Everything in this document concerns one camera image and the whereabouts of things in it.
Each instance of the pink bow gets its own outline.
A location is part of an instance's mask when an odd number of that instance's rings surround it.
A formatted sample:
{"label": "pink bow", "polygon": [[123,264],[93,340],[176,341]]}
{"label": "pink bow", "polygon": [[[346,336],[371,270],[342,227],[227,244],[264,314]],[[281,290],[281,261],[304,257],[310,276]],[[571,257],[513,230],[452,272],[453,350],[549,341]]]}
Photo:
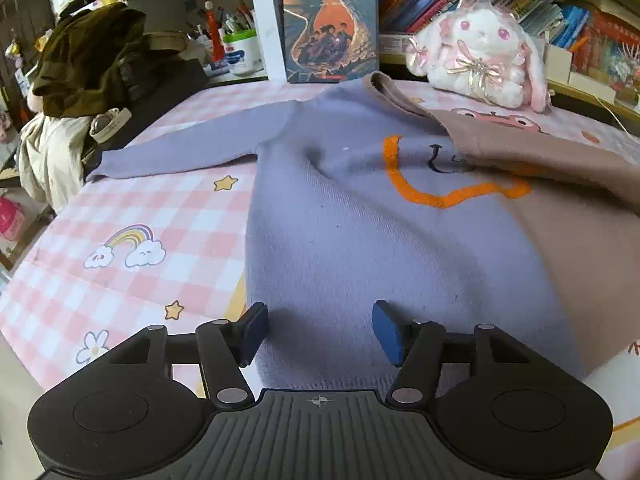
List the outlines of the pink bow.
{"label": "pink bow", "polygon": [[416,60],[418,61],[418,68],[428,62],[429,53],[426,47],[420,47],[415,38],[409,37],[409,46],[406,48],[406,65],[413,66]]}

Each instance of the cable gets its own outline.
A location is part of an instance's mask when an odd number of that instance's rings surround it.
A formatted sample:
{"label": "cable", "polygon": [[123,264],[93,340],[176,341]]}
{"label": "cable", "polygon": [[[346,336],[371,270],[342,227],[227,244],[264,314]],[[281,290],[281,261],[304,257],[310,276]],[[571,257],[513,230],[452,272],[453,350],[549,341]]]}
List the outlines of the cable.
{"label": "cable", "polygon": [[601,106],[602,106],[602,107],[603,107],[607,112],[609,112],[609,113],[613,116],[613,118],[616,120],[616,122],[620,125],[620,128],[622,128],[622,129],[624,130],[624,132],[626,133],[627,137],[629,137],[630,139],[632,139],[634,142],[636,142],[636,143],[640,144],[640,139],[638,139],[638,138],[637,138],[636,136],[634,136],[634,135],[631,135],[631,134],[628,132],[628,130],[625,128],[625,125],[624,125],[624,124],[622,124],[622,123],[620,122],[620,119],[618,118],[618,116],[617,116],[615,113],[613,113],[613,112],[611,111],[611,109],[610,109],[606,104],[604,104],[604,102],[602,102],[602,100],[601,100],[597,95],[594,95],[594,94],[591,94],[591,95],[593,95],[593,96],[596,98],[596,100],[600,103],[600,105],[601,105]]}

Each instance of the cloud print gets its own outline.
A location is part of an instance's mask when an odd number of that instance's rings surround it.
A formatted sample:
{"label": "cloud print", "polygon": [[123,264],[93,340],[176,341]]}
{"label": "cloud print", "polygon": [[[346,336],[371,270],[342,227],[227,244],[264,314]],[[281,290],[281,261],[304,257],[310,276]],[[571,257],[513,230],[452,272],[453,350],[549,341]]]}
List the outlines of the cloud print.
{"label": "cloud print", "polygon": [[160,240],[145,240],[127,255],[124,264],[127,267],[154,266],[164,260],[165,255]]}
{"label": "cloud print", "polygon": [[95,251],[94,254],[89,256],[84,261],[85,269],[96,269],[97,267],[106,267],[113,260],[113,251],[110,247],[100,246]]}

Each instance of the pink checkered bedsheet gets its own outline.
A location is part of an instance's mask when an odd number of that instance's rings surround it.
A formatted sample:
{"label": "pink checkered bedsheet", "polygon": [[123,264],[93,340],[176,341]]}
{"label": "pink checkered bedsheet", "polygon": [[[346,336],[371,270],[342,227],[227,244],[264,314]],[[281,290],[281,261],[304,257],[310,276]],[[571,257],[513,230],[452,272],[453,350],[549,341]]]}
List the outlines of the pink checkered bedsheet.
{"label": "pink checkered bedsheet", "polygon": [[[640,161],[638,142],[565,110],[539,115],[487,106],[426,83],[398,86],[425,107],[541,130]],[[255,82],[205,90],[169,111],[134,143],[244,108],[306,100],[326,88]],[[50,388],[147,325],[192,332],[224,316],[244,269],[254,176],[255,164],[246,162],[85,186],[37,241],[0,297],[0,330],[33,377]],[[640,356],[626,352],[629,343],[620,342],[619,358],[623,368],[634,370],[626,380],[637,391]],[[176,377],[194,386],[196,370],[187,368]],[[634,406],[614,415],[620,423],[640,410]]]}

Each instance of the doll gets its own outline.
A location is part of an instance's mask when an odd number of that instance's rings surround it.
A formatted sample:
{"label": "doll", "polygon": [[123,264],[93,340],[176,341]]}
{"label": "doll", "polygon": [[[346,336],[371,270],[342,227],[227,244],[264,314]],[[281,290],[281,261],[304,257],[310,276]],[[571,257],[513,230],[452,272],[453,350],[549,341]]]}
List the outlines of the doll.
{"label": "doll", "polygon": [[543,112],[548,91],[531,37],[489,0],[461,0],[418,32],[406,56],[414,75],[436,88],[504,108],[530,104]]}

